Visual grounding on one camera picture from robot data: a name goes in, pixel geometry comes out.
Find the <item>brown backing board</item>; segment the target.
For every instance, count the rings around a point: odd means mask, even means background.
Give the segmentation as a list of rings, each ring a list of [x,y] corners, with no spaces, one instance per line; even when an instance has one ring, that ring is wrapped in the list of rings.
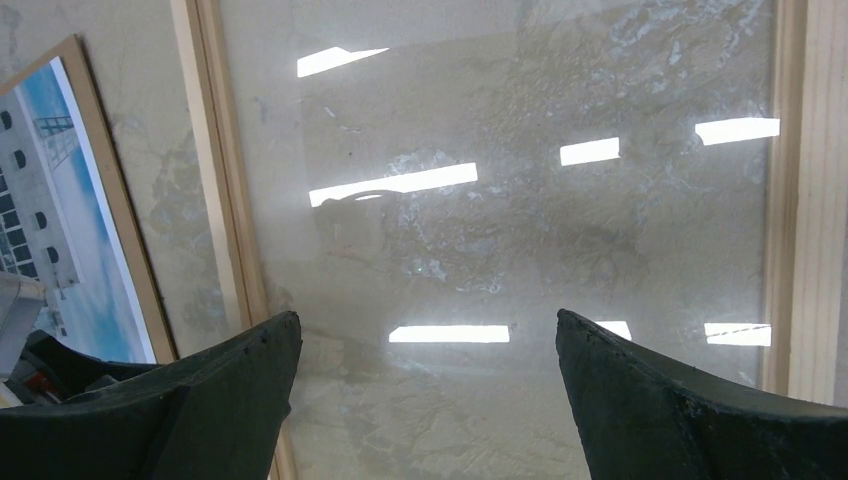
[[[153,345],[155,360],[152,363],[170,362],[176,356],[170,329],[80,39],[70,36],[50,49],[4,83],[1,88],[1,97],[11,89],[13,84],[23,80],[37,67],[54,57],[59,57],[65,66],[91,140],[96,165],[102,176],[108,204],[123,245],[131,278],[136,285],[144,321]]]

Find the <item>light wooden picture frame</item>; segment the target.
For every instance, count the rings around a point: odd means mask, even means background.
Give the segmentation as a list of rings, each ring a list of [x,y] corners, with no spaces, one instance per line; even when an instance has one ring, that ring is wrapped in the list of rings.
[[[847,402],[843,1],[176,1],[273,476],[587,479],[556,313]]]

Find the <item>building photo print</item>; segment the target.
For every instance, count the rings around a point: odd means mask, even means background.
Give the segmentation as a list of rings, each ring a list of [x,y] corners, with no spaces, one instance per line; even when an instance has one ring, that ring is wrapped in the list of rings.
[[[155,353],[59,57],[1,97],[1,268],[46,287],[34,327],[103,360]]]

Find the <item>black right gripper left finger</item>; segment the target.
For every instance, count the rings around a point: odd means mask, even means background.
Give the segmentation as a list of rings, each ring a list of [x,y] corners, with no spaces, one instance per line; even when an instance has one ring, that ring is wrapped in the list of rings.
[[[292,311],[127,380],[1,413],[5,479],[264,479],[302,348]]]

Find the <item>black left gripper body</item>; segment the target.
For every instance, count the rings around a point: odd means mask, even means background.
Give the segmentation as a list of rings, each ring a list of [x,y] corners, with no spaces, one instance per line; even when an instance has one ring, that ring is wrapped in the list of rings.
[[[131,363],[77,352],[42,330],[28,336],[19,358],[19,384],[34,402],[62,403],[132,376]]]

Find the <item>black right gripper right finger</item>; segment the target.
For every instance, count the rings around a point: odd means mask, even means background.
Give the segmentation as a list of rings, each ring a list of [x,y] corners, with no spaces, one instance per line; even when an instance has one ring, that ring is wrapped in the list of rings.
[[[562,309],[556,349],[595,479],[843,479],[847,412],[699,370]]]

